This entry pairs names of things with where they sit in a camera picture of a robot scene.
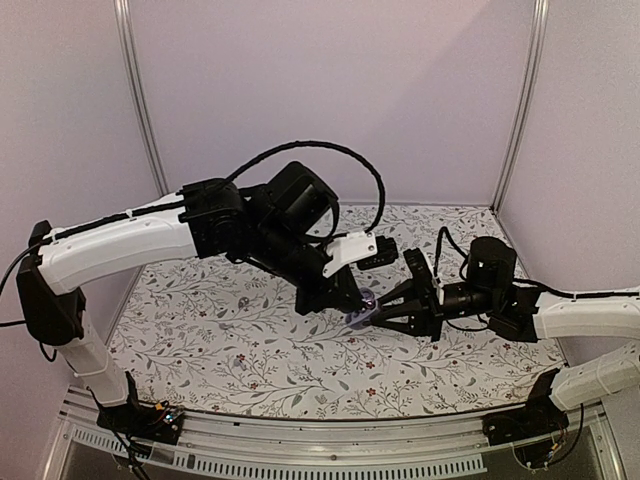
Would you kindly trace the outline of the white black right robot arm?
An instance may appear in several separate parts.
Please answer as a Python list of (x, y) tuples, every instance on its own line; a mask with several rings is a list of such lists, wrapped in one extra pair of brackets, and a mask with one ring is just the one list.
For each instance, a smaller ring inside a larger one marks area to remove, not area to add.
[(381, 297), (364, 290), (364, 320), (413, 337), (440, 338), (449, 320), (484, 315), (502, 339), (535, 343), (561, 337), (618, 337), (624, 346), (575, 367), (555, 368), (535, 381), (523, 406), (482, 419), (491, 445), (568, 427), (567, 413), (639, 384), (639, 291), (561, 292), (515, 276), (517, 254), (503, 241), (471, 242), (466, 277), (442, 284), (418, 249), (404, 253), (411, 276)]

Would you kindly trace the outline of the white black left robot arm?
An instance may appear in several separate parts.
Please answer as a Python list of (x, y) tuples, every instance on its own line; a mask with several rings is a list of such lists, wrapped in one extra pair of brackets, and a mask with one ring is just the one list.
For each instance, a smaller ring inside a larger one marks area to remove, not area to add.
[(85, 229), (32, 229), (4, 285), (48, 363), (100, 427), (151, 437), (187, 411), (370, 420), (385, 355), (343, 323), (366, 276), (326, 266), (328, 236), (363, 230), (302, 165), (239, 188), (204, 180)]

